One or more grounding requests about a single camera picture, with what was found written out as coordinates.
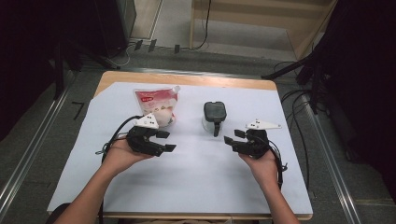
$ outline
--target black strap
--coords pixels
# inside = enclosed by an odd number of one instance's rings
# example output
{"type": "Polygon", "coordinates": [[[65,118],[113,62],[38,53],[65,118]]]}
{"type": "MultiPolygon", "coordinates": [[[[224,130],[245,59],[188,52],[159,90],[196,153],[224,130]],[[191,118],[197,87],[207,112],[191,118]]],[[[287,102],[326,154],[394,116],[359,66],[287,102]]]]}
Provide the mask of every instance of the black strap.
{"type": "Polygon", "coordinates": [[[105,200],[102,200],[102,204],[100,205],[99,209],[99,224],[104,224],[104,219],[103,219],[103,204],[105,203],[105,200]]]}
{"type": "Polygon", "coordinates": [[[49,215],[46,224],[53,224],[59,218],[59,216],[66,210],[70,203],[63,203],[59,205],[53,212],[49,215]]]}
{"type": "Polygon", "coordinates": [[[215,132],[213,133],[213,136],[215,137],[219,136],[219,131],[220,131],[220,122],[215,122],[215,132]]]}
{"type": "Polygon", "coordinates": [[[271,148],[270,151],[274,154],[275,156],[275,162],[276,162],[276,168],[277,168],[277,185],[279,186],[279,189],[282,189],[282,184],[283,184],[283,171],[286,169],[283,168],[282,166],[282,160],[278,157],[278,155],[275,153],[275,151],[271,148]]]}

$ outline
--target table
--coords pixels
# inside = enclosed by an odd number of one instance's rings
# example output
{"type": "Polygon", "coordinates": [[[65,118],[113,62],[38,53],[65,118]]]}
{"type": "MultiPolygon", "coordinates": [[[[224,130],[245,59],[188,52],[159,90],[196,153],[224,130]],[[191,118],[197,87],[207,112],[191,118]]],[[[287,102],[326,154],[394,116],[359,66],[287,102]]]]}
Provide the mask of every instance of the table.
{"type": "MultiPolygon", "coordinates": [[[[263,119],[259,116],[287,127],[275,83],[126,72],[103,74],[49,212],[73,201],[100,166],[101,156],[96,156],[95,151],[124,120],[140,113],[134,89],[174,85],[181,87],[174,111],[177,121],[166,129],[170,132],[168,139],[151,140],[177,147],[172,153],[139,162],[118,175],[106,192],[105,217],[270,218],[260,187],[244,162],[223,143],[222,136],[236,138],[233,129],[244,129],[246,123],[263,119]],[[207,133],[200,123],[204,102],[215,100],[226,104],[228,114],[218,138],[207,133]]],[[[283,162],[288,163],[282,187],[286,200],[299,219],[311,218],[312,207],[288,129],[273,130],[268,136],[279,147],[283,162]]]]}
{"type": "MultiPolygon", "coordinates": [[[[296,58],[301,59],[310,50],[318,34],[324,32],[336,2],[336,0],[212,0],[209,19],[286,29],[296,58]]],[[[194,39],[194,21],[206,20],[208,3],[208,0],[192,1],[191,48],[194,39]]]]}

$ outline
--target small container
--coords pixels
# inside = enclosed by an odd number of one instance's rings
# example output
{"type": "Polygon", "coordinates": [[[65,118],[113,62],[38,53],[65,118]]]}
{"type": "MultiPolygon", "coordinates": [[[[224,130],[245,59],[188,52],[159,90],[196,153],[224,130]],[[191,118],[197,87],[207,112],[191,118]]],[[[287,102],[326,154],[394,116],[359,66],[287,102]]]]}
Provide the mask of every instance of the small container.
{"type": "Polygon", "coordinates": [[[204,104],[204,116],[202,117],[202,124],[205,130],[213,133],[213,136],[219,136],[221,123],[226,117],[227,112],[223,102],[206,102],[204,104]]]}

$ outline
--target white paper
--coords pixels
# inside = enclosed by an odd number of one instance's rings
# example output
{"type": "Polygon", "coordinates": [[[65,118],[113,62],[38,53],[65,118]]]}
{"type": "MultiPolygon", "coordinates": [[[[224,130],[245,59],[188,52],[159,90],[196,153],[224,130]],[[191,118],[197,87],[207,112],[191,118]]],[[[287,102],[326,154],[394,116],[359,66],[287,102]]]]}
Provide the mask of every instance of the white paper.
{"type": "MultiPolygon", "coordinates": [[[[141,115],[134,89],[156,89],[173,85],[114,83],[92,99],[59,184],[49,204],[53,211],[62,203],[72,202],[100,166],[102,149],[118,127],[129,117],[141,115]]],[[[174,110],[177,121],[165,130],[167,139],[150,140],[177,145],[160,158],[141,161],[119,174],[105,196],[105,212],[133,213],[204,213],[269,214],[259,185],[248,166],[223,136],[244,141],[233,135],[234,129],[246,130],[254,119],[280,124],[268,130],[283,163],[282,193],[295,214],[312,214],[311,203],[290,139],[277,91],[237,88],[213,88],[181,85],[174,110]],[[227,118],[218,137],[202,125],[204,103],[222,101],[227,118]]],[[[122,132],[132,128],[127,124],[122,132]]]]}

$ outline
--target plastic bag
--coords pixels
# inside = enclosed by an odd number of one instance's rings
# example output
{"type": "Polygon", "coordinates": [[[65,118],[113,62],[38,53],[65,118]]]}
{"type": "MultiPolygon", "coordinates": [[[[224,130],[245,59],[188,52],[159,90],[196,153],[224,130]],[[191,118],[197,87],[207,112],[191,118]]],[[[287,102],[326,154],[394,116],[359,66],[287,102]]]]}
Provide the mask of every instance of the plastic bag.
{"type": "Polygon", "coordinates": [[[156,90],[134,90],[143,115],[152,113],[158,125],[166,127],[176,121],[173,110],[178,99],[179,86],[156,90]]]}

